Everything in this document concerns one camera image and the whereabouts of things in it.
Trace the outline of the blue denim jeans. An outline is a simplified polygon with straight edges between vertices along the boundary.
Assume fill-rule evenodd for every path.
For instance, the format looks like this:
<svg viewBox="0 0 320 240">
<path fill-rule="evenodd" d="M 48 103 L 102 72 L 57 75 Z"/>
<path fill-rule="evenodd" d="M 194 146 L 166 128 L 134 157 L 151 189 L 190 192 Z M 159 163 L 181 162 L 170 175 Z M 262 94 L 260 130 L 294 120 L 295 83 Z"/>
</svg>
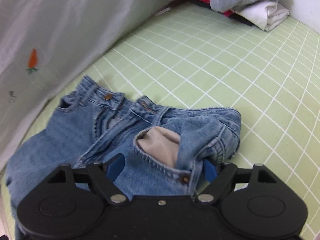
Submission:
<svg viewBox="0 0 320 240">
<path fill-rule="evenodd" d="M 194 195 L 204 159 L 230 159 L 240 131 L 241 115 L 234 109 L 178 109 L 146 96 L 132 102 L 85 76 L 61 99 L 46 128 L 9 159 L 11 211 L 58 165 L 83 168 L 118 153 L 125 166 L 114 183 L 127 197 Z"/>
</svg>

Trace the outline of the green grid cutting mat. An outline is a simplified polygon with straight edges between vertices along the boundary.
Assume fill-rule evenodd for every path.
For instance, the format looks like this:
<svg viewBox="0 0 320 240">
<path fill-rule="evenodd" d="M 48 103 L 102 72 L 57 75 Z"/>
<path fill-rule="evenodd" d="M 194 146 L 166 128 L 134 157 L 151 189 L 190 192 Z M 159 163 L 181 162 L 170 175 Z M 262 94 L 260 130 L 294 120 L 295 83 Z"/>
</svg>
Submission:
<svg viewBox="0 0 320 240">
<path fill-rule="evenodd" d="M 211 194 L 245 235 L 276 239 L 281 226 L 281 238 L 319 238 L 319 35 L 309 27 L 289 17 L 265 32 L 184 3 L 121 38 L 48 100 L 18 148 L 85 76 L 132 102 L 238 111 L 238 150 L 219 164 L 206 158 L 217 177 L 209 183 L 202 172 L 189 196 Z M 5 175 L 1 195 L 7 237 L 21 239 Z"/>
</svg>

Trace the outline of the grey carrot print storage bag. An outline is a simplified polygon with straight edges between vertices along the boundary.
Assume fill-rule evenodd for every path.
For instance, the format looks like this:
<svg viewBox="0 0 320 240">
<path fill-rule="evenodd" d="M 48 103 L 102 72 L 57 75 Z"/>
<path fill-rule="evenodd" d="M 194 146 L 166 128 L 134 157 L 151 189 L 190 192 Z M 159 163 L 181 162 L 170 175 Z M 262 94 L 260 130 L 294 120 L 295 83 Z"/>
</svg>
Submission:
<svg viewBox="0 0 320 240">
<path fill-rule="evenodd" d="M 1 0 L 1 165 L 48 100 L 174 0 Z"/>
</svg>

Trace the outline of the white folded garment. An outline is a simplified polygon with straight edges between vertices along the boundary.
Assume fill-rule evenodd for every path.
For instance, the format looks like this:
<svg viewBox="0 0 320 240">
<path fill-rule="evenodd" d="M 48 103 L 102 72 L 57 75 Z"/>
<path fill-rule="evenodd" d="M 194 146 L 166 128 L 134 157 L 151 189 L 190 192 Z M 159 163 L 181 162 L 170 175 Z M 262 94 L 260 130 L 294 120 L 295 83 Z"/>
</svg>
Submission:
<svg viewBox="0 0 320 240">
<path fill-rule="evenodd" d="M 234 11 L 263 31 L 273 30 L 290 15 L 288 9 L 273 0 L 255 2 Z"/>
</svg>

